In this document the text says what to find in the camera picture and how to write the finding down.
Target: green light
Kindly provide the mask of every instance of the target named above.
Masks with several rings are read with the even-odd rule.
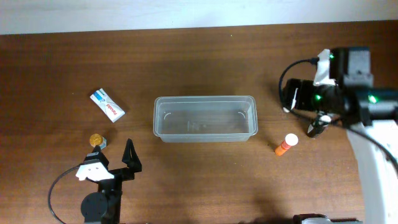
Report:
[[[377,99],[375,96],[373,95],[369,95],[368,96],[369,102],[370,103],[377,103],[379,101],[379,99]]]
[[[320,95],[315,95],[315,100],[320,101],[322,99],[322,96]]]

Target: blue label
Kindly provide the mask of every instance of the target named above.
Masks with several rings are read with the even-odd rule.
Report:
[[[98,94],[96,91],[94,92],[94,96],[97,98],[97,100],[99,101],[105,101],[104,99],[102,99],[102,97],[100,96],[100,94]]]

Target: white toothpaste tube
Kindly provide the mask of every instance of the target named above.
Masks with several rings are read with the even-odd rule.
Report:
[[[116,103],[114,103],[102,88],[95,91],[90,98],[99,106],[99,108],[101,108],[102,111],[104,111],[112,122],[117,121],[125,114],[125,112]]]

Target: wooden tabletop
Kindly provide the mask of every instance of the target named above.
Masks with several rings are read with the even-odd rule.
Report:
[[[398,85],[398,22],[294,24],[0,36],[0,222],[56,223],[47,192],[102,134],[109,168],[131,138],[143,170],[123,183],[123,223],[238,223],[322,213],[363,220],[358,168],[346,133],[318,139],[281,111],[277,82],[292,62],[325,48],[371,49],[376,86]],[[288,77],[313,79],[309,65]],[[126,111],[112,123],[90,100],[104,88]],[[154,136],[159,96],[251,95],[258,133],[247,142],[164,143]],[[299,144],[278,157],[288,133]],[[96,184],[75,172],[54,188],[53,208],[83,223]]]

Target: orange bottle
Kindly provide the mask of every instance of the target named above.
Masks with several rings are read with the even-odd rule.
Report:
[[[299,143],[299,138],[297,135],[290,133],[286,135],[285,141],[283,141],[282,144],[275,149],[275,154],[281,156],[292,146],[297,145],[297,143]]]

